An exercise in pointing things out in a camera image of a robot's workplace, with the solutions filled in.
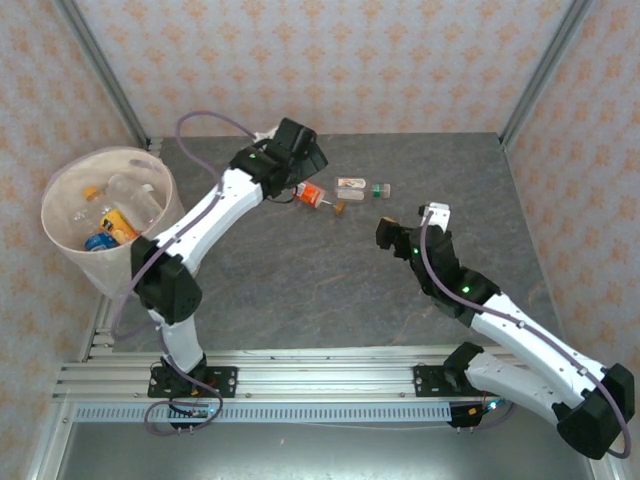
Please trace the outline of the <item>square bottle white label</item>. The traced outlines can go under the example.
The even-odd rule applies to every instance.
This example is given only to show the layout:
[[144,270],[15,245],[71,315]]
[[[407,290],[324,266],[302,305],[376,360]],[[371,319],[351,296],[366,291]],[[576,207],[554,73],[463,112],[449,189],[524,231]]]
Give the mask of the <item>square bottle white label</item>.
[[113,175],[107,183],[106,191],[132,215],[131,222],[138,231],[148,230],[164,210],[151,184],[139,183],[124,174]]

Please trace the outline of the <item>aluminium side rail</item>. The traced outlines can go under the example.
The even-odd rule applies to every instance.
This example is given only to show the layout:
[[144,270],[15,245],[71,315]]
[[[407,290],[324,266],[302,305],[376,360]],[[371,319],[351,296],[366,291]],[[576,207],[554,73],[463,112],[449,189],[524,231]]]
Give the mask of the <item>aluminium side rail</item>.
[[110,334],[110,314],[112,300],[99,294],[94,308],[89,315],[88,326],[84,329],[81,339],[81,346],[77,355],[77,360],[86,363],[92,356],[91,351],[95,348],[106,348],[110,350],[114,343]]

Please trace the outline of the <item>black mount plate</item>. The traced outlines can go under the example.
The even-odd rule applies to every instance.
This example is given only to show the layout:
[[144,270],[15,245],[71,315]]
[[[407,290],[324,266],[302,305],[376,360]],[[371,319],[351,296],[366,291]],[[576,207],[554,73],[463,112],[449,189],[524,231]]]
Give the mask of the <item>black mount plate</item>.
[[418,398],[451,398],[455,392],[440,365],[418,364],[413,367],[413,386]]
[[202,382],[216,390],[223,398],[234,398],[239,369],[235,366],[206,366]]

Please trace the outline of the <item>flat bottle green neck label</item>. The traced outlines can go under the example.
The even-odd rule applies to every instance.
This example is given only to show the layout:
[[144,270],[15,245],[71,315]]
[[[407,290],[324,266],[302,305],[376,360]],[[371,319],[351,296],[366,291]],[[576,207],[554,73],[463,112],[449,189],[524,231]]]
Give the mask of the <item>flat bottle green neck label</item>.
[[346,202],[365,202],[369,199],[388,199],[389,183],[372,182],[364,177],[337,176],[334,182],[335,196]]

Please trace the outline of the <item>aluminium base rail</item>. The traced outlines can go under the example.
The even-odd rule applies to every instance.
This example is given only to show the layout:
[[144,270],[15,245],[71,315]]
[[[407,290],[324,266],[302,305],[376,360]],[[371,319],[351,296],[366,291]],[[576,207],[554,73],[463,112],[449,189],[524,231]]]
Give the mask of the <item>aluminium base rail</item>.
[[[236,402],[408,402],[415,398],[413,367],[440,365],[454,350],[453,345],[231,350],[210,351],[207,360],[238,368]],[[87,361],[63,365],[53,398],[146,401],[149,367],[158,358],[96,347]]]

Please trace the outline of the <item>orange label gold cap bottle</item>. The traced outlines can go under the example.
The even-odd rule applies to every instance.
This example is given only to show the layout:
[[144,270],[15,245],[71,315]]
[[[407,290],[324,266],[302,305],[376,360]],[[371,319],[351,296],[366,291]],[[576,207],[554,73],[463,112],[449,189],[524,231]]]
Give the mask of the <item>orange label gold cap bottle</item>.
[[315,210],[331,210],[335,216],[343,214],[346,203],[337,199],[327,189],[309,181],[299,183],[294,188],[294,198]]

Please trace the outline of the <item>orange juice bottle black label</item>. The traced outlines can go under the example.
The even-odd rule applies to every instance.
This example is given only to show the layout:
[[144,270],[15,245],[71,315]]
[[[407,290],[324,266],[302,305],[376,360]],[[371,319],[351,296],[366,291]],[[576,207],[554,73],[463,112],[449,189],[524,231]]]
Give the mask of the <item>orange juice bottle black label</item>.
[[99,230],[109,233],[119,245],[138,237],[121,209],[102,190],[89,186],[83,191],[91,221]]

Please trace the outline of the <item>aluminium frame post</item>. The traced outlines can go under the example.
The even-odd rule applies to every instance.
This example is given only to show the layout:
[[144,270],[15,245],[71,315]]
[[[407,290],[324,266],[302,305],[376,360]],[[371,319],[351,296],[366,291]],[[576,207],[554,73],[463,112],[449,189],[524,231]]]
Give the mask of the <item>aluminium frame post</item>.
[[53,0],[53,3],[69,25],[136,144],[146,149],[150,145],[151,138],[145,132],[77,0]]
[[582,26],[595,0],[571,0],[529,81],[499,135],[504,152],[512,147],[537,100],[559,66],[565,52]]

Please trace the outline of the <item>pale round bin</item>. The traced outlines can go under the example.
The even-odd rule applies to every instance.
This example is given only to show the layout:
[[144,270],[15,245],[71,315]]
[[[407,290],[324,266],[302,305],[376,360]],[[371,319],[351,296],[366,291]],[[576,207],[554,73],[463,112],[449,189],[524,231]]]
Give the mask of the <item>pale round bin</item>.
[[185,214],[168,167],[157,156],[134,147],[108,147],[69,163],[49,180],[41,202],[46,235],[102,294],[112,299],[122,294],[130,281],[130,246],[87,251],[84,243],[88,237],[72,223],[72,216],[86,203],[85,188],[102,188],[116,174],[151,185],[154,198],[163,207],[159,218],[142,230],[144,236],[155,237]]

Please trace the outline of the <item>aluminium frame bar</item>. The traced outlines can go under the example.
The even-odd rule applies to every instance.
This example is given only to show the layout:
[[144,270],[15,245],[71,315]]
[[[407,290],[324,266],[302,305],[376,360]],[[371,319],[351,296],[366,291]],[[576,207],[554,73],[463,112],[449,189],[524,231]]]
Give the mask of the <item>aluminium frame bar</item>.
[[593,480],[626,480],[624,464],[614,456],[606,454],[600,460],[589,460]]
[[43,421],[26,480],[57,480],[71,436],[77,404],[52,403]]

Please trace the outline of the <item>blue label plastic bottle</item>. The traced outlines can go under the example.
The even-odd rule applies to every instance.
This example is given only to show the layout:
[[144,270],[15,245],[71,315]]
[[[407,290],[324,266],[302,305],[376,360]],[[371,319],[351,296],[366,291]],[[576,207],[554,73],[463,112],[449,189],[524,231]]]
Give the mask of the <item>blue label plastic bottle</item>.
[[85,250],[88,252],[109,250],[118,246],[119,243],[113,236],[105,231],[94,233],[84,242]]

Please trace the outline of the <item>steel lower panel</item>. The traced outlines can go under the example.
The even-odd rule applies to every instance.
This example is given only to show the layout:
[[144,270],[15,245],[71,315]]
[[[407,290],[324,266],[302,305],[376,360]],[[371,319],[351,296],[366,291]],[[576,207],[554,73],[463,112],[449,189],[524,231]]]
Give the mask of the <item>steel lower panel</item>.
[[552,428],[518,413],[460,433],[217,424],[158,438],[140,425],[79,424],[59,480],[593,480]]

